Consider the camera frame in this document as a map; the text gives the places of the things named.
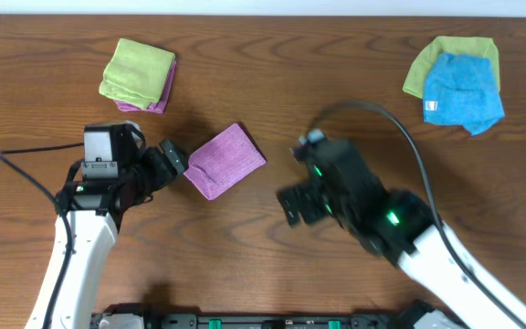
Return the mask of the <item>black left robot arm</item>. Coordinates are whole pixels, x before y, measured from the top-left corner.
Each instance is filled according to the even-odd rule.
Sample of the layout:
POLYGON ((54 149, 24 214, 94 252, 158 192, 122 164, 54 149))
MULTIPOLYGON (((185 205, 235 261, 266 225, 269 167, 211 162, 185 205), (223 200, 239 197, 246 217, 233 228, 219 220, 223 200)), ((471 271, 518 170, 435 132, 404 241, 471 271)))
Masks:
POLYGON ((188 168, 171 140, 147 145, 134 122, 89 124, 84 156, 57 192, 55 242, 29 328, 85 328, 125 212, 188 168))

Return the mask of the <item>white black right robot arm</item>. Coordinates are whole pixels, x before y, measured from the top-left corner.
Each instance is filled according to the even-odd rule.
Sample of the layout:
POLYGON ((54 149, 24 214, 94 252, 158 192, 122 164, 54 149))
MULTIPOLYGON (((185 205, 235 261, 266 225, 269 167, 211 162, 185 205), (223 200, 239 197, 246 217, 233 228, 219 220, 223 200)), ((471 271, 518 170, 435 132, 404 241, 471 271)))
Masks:
POLYGON ((526 305, 494 278, 453 230, 438 229, 430 206, 407 190, 386 189, 353 143, 300 138, 293 149, 309 178, 278 191, 290 226, 331 217, 444 302, 469 328, 526 328, 526 305))

